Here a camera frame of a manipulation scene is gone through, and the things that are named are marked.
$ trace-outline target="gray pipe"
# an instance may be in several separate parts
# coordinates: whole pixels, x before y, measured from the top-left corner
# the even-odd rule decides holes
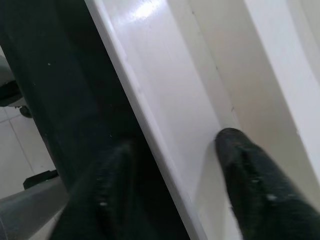
[[[66,203],[59,177],[0,200],[0,240],[28,240]]]

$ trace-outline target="black glove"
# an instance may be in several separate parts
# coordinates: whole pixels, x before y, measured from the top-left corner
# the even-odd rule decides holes
[[[215,148],[245,240],[320,240],[320,216],[272,159],[234,128]]]
[[[146,153],[126,141],[101,154],[70,193],[50,240],[189,240],[168,207],[171,199],[162,194],[162,183],[142,177]]]

